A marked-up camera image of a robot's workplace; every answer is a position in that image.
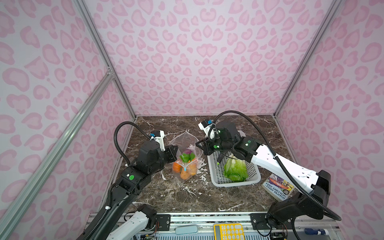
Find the yellow-orange squash toy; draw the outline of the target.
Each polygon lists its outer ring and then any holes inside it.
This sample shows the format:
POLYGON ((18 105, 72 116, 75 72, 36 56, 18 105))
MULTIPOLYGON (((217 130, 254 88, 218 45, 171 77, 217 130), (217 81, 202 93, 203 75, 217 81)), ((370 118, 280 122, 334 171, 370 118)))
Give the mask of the yellow-orange squash toy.
POLYGON ((190 165, 188 165, 187 167, 187 173, 190 175, 190 176, 194 176, 197 174, 197 171, 198 171, 198 165, 197 163, 191 163, 190 165))

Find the purple onion toy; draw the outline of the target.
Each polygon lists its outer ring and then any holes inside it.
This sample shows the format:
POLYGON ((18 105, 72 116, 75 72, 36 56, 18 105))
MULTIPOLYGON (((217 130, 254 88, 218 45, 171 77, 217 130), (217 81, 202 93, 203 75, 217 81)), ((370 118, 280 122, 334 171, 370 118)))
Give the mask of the purple onion toy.
POLYGON ((193 153, 193 151, 190 149, 186 149, 185 151, 183 151, 183 155, 190 155, 191 153, 193 153))

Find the orange pumpkin toy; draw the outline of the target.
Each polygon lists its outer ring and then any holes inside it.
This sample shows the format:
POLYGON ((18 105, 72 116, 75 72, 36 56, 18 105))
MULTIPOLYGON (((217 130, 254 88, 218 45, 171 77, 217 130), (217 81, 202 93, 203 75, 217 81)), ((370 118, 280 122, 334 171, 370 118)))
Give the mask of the orange pumpkin toy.
POLYGON ((178 163, 174 162, 172 165, 172 171, 173 173, 180 173, 182 169, 182 166, 179 165, 178 163))

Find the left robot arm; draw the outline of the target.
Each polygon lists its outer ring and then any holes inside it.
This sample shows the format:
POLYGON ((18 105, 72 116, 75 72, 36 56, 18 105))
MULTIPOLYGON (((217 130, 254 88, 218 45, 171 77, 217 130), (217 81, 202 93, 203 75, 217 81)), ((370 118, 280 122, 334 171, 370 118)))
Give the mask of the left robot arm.
POLYGON ((179 147, 169 145, 162 151, 160 143, 146 141, 132 166, 127 167, 108 190, 107 200, 79 240, 105 240, 128 206, 165 165, 177 160, 179 147))

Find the green lettuce toy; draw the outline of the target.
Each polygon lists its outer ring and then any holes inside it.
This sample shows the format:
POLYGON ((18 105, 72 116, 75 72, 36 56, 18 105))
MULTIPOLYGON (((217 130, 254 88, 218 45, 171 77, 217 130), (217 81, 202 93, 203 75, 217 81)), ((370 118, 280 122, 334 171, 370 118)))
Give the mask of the green lettuce toy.
POLYGON ((249 177, 246 161, 228 159, 224 166, 224 176, 233 182, 244 182, 249 177))

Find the orange carrot toy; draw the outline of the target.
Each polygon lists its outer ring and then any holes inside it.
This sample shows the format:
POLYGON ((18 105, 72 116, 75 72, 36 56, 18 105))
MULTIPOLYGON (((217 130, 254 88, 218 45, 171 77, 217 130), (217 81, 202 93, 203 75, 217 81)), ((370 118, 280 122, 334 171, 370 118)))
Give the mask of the orange carrot toy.
POLYGON ((194 152, 191 153, 190 155, 183 155, 183 154, 180 155, 180 159, 183 163, 181 173, 180 173, 180 177, 182 180, 188 180, 190 177, 192 177, 187 173, 187 167, 191 163, 197 163, 195 161, 195 158, 196 158, 196 155, 194 154, 194 152))

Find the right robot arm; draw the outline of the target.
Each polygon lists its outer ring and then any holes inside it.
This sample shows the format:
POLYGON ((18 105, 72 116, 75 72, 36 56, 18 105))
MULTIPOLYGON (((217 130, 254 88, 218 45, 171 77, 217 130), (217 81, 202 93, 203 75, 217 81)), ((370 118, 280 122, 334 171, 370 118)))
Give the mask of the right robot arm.
POLYGON ((294 196, 271 205, 264 220, 267 226, 278 228, 300 216, 315 220, 325 216, 336 221, 341 219, 328 208, 331 193, 331 175, 328 172, 315 172, 280 156, 260 140, 240 133, 232 122, 214 124, 211 120, 204 120, 198 126, 206 135, 196 142, 204 155, 210 156, 215 152, 233 154, 234 158, 262 167, 297 188, 294 196))

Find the clear zip top bag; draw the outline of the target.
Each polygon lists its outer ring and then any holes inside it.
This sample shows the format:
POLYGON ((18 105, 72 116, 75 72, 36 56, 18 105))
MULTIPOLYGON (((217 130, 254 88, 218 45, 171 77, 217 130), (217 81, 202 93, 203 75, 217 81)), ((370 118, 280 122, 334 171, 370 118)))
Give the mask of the clear zip top bag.
POLYGON ((203 151, 196 146, 198 138, 184 131, 170 141, 178 147, 177 160, 172 164, 172 174, 180 183, 185 183, 198 173, 203 162, 203 151))

